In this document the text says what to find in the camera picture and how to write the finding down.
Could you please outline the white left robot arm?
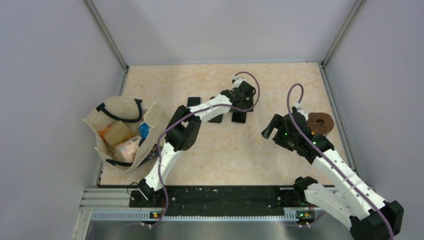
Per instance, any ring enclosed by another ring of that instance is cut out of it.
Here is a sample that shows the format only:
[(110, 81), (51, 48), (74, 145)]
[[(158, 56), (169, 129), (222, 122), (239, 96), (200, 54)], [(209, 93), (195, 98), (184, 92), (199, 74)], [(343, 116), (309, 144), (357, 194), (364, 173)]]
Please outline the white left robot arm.
[(255, 106), (252, 101), (258, 89), (258, 86), (254, 87), (244, 78), (237, 77), (232, 89), (221, 91), (209, 101), (191, 107), (179, 106), (159, 136), (158, 141), (164, 139), (164, 143), (157, 148), (158, 160), (138, 184), (141, 200), (149, 207), (156, 206), (161, 198), (159, 190), (164, 187), (179, 156), (194, 146), (202, 123), (232, 110), (251, 111)]

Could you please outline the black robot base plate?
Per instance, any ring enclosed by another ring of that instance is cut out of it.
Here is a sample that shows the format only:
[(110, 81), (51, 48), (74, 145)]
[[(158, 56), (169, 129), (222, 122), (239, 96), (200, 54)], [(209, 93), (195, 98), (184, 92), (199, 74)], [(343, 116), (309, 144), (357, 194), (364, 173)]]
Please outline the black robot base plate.
[(301, 201), (293, 187), (277, 185), (171, 185), (151, 201), (138, 190), (130, 194), (129, 207), (165, 210), (167, 217), (265, 217), (312, 219), (316, 206)]

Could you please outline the black phone case with camera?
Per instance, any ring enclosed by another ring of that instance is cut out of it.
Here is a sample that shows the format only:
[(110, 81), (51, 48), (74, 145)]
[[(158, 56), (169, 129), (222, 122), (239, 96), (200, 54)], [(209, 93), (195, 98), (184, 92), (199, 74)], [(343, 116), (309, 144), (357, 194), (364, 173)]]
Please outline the black phone case with camera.
[[(213, 108), (214, 107), (212, 107), (213, 106), (213, 104), (212, 103), (210, 103), (209, 104), (209, 109), (211, 110), (211, 111), (214, 111), (213, 110)], [(219, 115), (216, 115), (215, 117), (212, 117), (210, 120), (208, 120), (207, 122), (208, 123), (213, 123), (213, 124), (220, 124), (221, 122), (222, 122), (222, 120), (223, 120), (223, 114), (219, 114)]]

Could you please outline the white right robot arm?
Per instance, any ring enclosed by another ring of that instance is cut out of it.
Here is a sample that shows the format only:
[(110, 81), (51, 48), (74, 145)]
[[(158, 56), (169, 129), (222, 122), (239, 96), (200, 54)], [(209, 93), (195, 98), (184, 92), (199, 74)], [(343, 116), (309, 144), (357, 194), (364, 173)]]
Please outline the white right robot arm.
[(368, 186), (326, 136), (308, 127), (304, 114), (275, 114), (261, 135), (268, 139), (273, 130), (277, 130), (272, 138), (276, 145), (304, 157), (338, 190), (334, 193), (310, 176), (299, 177), (293, 185), (297, 205), (310, 203), (321, 208), (342, 223), (355, 240), (392, 240), (400, 233), (402, 205), (396, 200), (388, 202)]

